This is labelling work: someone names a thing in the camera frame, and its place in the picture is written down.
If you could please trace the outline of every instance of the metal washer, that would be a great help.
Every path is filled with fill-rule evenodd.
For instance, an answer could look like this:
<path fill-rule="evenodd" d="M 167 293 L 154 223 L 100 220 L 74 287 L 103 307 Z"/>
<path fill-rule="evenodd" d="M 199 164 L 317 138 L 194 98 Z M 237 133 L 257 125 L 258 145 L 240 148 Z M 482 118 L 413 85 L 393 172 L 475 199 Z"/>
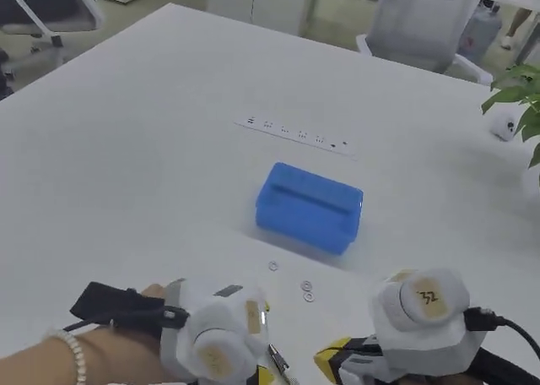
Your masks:
<path fill-rule="evenodd" d="M 278 271 L 279 269 L 278 263 L 276 263 L 275 261 L 271 261 L 270 263 L 268 263 L 268 269 L 270 271 Z"/>
<path fill-rule="evenodd" d="M 310 281 L 303 281 L 300 285 L 300 288 L 302 288 L 304 292 L 311 292 L 311 290 L 313 289 L 313 285 Z"/>
<path fill-rule="evenodd" d="M 304 292 L 304 301 L 312 303 L 315 300 L 315 297 L 311 292 Z"/>

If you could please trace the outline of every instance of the blue plastic box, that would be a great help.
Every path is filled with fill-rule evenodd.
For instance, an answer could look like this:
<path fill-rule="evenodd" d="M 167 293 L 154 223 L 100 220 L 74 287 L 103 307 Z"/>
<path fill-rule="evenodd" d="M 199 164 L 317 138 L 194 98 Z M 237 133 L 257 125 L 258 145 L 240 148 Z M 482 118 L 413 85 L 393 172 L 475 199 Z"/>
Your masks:
<path fill-rule="evenodd" d="M 256 201 L 256 224 L 339 255 L 358 235 L 363 199 L 358 188 L 276 163 Z"/>

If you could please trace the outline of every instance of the wrist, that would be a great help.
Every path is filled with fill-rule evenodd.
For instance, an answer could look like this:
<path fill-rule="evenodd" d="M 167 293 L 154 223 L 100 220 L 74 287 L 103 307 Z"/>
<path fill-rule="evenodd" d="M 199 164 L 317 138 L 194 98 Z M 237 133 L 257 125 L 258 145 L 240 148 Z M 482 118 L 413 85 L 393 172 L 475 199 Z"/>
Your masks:
<path fill-rule="evenodd" d="M 89 385 L 169 382 L 159 341 L 143 333 L 98 328 L 77 336 L 89 369 Z"/>

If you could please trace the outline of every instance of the white chair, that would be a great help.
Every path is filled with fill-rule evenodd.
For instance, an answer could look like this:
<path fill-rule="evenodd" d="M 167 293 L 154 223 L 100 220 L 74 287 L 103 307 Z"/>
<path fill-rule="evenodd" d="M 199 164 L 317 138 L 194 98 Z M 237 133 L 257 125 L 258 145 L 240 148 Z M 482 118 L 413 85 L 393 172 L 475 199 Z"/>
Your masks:
<path fill-rule="evenodd" d="M 476 0 L 379 0 L 368 35 L 356 38 L 359 51 L 435 73 L 456 64 L 479 84 L 493 76 L 456 54 Z"/>
<path fill-rule="evenodd" d="M 84 32 L 97 30 L 103 25 L 105 15 L 95 0 L 77 0 L 78 9 L 69 17 L 44 23 L 25 0 L 17 0 L 20 7 L 32 19 L 32 24 L 5 24 L 0 30 L 8 35 L 39 35 L 50 41 L 36 41 L 33 43 L 28 56 L 6 62 L 2 65 L 2 71 L 9 77 L 22 67 L 32 65 L 41 60 L 51 60 L 55 68 L 62 66 L 71 54 L 64 47 L 61 33 Z"/>

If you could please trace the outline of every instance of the pearl bracelet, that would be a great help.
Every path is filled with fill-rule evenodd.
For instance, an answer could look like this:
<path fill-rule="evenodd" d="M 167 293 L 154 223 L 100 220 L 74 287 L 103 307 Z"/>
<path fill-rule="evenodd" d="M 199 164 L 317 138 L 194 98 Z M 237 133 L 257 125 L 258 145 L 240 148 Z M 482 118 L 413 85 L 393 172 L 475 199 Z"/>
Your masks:
<path fill-rule="evenodd" d="M 45 336 L 45 339 L 49 338 L 60 339 L 67 344 L 75 357 L 75 367 L 77 369 L 77 381 L 75 385 L 86 385 L 86 361 L 81 344 L 75 336 L 65 330 L 50 330 Z"/>

